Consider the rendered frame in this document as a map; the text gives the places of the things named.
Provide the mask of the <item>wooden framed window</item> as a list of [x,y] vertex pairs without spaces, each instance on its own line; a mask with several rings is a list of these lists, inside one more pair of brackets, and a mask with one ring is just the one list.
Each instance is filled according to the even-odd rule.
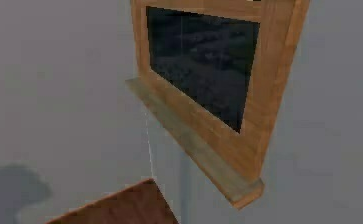
[[[240,210],[262,196],[261,170],[310,0],[130,0],[138,76],[126,84]],[[149,67],[146,8],[258,22],[241,130],[234,131]]]

